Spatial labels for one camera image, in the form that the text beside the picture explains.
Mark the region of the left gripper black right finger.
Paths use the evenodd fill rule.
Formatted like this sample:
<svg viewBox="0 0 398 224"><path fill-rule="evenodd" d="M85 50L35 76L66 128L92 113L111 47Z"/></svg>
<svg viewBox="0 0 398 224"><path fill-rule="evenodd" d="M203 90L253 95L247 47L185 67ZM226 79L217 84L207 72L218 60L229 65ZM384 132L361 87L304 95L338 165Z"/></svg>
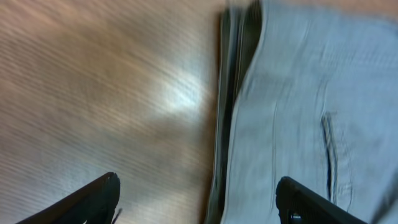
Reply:
<svg viewBox="0 0 398 224"><path fill-rule="evenodd" d="M281 224L366 224L290 177L276 188Z"/></svg>

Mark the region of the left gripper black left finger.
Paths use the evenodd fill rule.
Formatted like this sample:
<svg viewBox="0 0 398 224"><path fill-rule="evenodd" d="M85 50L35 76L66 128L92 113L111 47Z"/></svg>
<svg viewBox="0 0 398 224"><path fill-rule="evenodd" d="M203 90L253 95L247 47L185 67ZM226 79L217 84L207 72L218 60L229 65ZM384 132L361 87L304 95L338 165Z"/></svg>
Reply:
<svg viewBox="0 0 398 224"><path fill-rule="evenodd" d="M121 182L108 172L57 203L17 224L114 224Z"/></svg>

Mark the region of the grey shorts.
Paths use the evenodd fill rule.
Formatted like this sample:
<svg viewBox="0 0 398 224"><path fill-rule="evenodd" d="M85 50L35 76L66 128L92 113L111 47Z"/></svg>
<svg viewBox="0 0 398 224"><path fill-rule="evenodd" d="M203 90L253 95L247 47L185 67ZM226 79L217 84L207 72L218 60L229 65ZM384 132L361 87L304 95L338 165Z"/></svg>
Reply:
<svg viewBox="0 0 398 224"><path fill-rule="evenodd" d="M220 15L206 223L397 222L397 22L254 1Z"/></svg>

